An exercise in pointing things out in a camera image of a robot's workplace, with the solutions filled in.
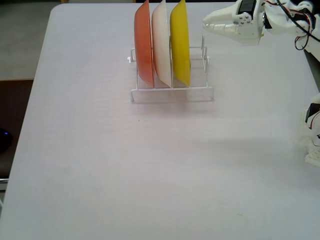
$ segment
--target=floor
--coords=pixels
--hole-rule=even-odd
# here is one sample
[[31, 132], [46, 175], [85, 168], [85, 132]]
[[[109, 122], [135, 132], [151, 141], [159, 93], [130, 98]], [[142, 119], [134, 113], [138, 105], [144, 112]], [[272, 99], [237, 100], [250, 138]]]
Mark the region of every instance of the floor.
[[0, 4], [0, 81], [33, 79], [56, 2]]

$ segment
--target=black cable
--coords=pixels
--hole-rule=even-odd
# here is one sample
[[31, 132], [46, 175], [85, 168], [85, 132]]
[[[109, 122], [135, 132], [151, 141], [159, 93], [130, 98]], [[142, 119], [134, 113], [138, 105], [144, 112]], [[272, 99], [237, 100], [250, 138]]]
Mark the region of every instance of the black cable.
[[315, 36], [313, 36], [310, 32], [308, 32], [307, 30], [305, 30], [302, 26], [300, 26], [296, 20], [294, 20], [294, 18], [286, 11], [285, 7], [282, 5], [282, 3], [280, 2], [280, 0], [276, 0], [276, 2], [278, 3], [278, 5], [280, 6], [280, 8], [284, 11], [285, 15], [287, 15], [287, 17], [299, 28], [301, 29], [301, 31], [303, 31], [305, 34], [307, 34], [309, 37], [313, 38], [314, 40], [316, 40], [317, 42], [320, 43], [320, 39], [316, 38]]

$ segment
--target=yellow plate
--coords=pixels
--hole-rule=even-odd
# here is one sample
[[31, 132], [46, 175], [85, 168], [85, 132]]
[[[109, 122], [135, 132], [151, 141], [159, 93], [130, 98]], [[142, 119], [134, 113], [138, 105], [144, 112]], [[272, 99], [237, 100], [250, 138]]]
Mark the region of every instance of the yellow plate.
[[190, 85], [190, 53], [187, 8], [181, 0], [170, 15], [172, 64], [175, 77]]

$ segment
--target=red wire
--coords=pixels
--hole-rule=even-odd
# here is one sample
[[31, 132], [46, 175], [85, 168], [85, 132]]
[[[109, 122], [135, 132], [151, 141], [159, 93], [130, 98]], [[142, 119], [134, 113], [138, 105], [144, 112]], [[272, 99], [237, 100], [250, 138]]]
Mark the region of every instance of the red wire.
[[318, 116], [319, 114], [320, 114], [320, 111], [318, 111], [317, 114], [312, 118], [309, 129], [312, 129], [312, 124], [313, 124], [316, 116]]
[[[265, 1], [265, 2], [263, 2], [262, 3], [262, 6], [263, 5], [265, 5], [265, 4], [270, 4], [270, 5], [273, 5], [273, 6], [279, 6], [279, 4], [278, 3], [273, 3], [273, 2], [270, 2], [270, 1]], [[306, 14], [306, 13], [302, 13], [302, 12], [299, 12], [299, 11], [297, 11], [297, 10], [293, 10], [293, 9], [288, 9], [288, 8], [286, 8], [285, 6], [283, 6], [283, 8], [284, 8], [284, 10], [289, 14], [289, 15], [291, 15], [292, 16], [292, 13], [291, 12], [294, 12], [295, 14], [299, 14], [299, 15], [304, 15], [305, 17], [306, 17], [306, 19], [307, 19], [307, 21], [308, 21], [308, 33], [309, 34], [311, 34], [311, 19], [310, 19], [310, 17]], [[305, 41], [305, 44], [304, 44], [304, 46], [302, 47], [302, 48], [298, 48], [297, 47], [297, 42], [298, 42], [298, 40], [300, 39], [300, 38], [304, 38], [304, 37], [306, 37], [307, 36], [307, 38], [306, 38], [306, 41]], [[304, 36], [297, 36], [296, 38], [295, 38], [295, 40], [294, 40], [294, 47], [297, 49], [297, 50], [303, 50], [303, 49], [305, 49], [306, 47], [307, 47], [307, 45], [308, 45], [308, 42], [309, 42], [309, 37], [310, 37], [310, 35], [308, 35], [308, 34], [306, 34], [306, 35], [304, 35]]]

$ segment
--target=table surface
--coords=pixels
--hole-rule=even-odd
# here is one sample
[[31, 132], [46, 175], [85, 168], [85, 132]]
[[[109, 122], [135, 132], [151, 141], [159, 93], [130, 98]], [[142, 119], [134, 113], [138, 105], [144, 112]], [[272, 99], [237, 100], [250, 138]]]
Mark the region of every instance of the table surface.
[[[188, 3], [190, 43], [230, 4]], [[294, 37], [205, 33], [214, 102], [132, 104], [138, 7], [51, 12], [0, 239], [319, 239], [320, 168], [297, 147], [318, 91]]]

